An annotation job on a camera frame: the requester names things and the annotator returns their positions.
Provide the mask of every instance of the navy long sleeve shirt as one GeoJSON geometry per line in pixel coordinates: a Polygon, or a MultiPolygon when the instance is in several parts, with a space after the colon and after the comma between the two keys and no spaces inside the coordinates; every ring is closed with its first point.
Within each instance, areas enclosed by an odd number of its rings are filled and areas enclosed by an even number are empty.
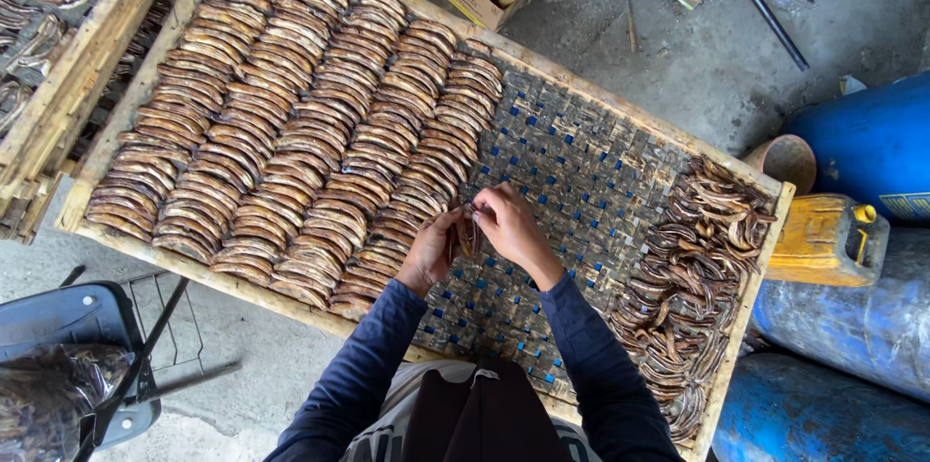
{"type": "MultiPolygon", "coordinates": [[[[575,387],[582,428],[603,460],[681,460],[645,380],[566,273],[540,293],[575,387]]],[[[427,305],[391,280],[316,383],[266,462],[337,461],[378,419],[427,305]]]]}

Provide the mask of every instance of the person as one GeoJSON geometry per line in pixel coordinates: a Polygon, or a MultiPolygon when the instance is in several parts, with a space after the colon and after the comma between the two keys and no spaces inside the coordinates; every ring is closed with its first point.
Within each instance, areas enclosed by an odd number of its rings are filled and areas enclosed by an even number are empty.
{"type": "Polygon", "coordinates": [[[682,459],[630,356],[585,301],[510,183],[483,189],[484,237],[532,277],[575,388],[581,430],[550,418],[517,363],[405,362],[449,269],[460,208],[427,220],[397,275],[331,361],[266,462],[682,459]]]}

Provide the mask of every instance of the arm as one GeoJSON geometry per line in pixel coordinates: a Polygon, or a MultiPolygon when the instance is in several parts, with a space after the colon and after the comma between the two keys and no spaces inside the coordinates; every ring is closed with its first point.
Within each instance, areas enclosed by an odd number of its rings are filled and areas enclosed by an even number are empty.
{"type": "Polygon", "coordinates": [[[336,461],[378,419],[403,354],[426,313],[423,298],[449,269],[447,230],[461,212],[427,220],[394,279],[329,363],[266,462],[336,461]]]}
{"type": "Polygon", "coordinates": [[[541,291],[594,452],[604,460],[681,460],[643,376],[565,273],[529,205],[509,183],[482,190],[474,204],[488,241],[525,269],[541,291]]]}
{"type": "Polygon", "coordinates": [[[604,460],[681,460],[645,379],[575,281],[564,273],[540,301],[594,452],[604,460]]]}

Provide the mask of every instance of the hand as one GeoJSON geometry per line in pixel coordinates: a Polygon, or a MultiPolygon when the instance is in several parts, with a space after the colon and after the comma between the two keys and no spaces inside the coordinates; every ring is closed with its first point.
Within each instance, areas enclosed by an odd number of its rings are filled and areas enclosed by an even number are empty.
{"type": "MultiPolygon", "coordinates": [[[[434,216],[423,221],[410,253],[403,261],[401,270],[394,276],[401,284],[425,298],[430,286],[446,276],[451,265],[449,258],[448,230],[462,218],[462,209],[434,216]]],[[[452,258],[461,253],[458,242],[452,242],[452,258]]]]}
{"type": "Polygon", "coordinates": [[[486,187],[474,198],[474,216],[484,236],[504,258],[529,273],[542,292],[555,287],[565,268],[543,236],[529,204],[510,182],[486,187]]]}

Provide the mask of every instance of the yellow jerry can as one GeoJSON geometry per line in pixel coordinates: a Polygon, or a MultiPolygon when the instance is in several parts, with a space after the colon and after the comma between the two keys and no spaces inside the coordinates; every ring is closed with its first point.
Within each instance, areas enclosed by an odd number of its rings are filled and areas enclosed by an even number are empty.
{"type": "Polygon", "coordinates": [[[791,201],[765,278],[866,286],[882,272],[888,221],[869,204],[821,193],[791,201]]]}

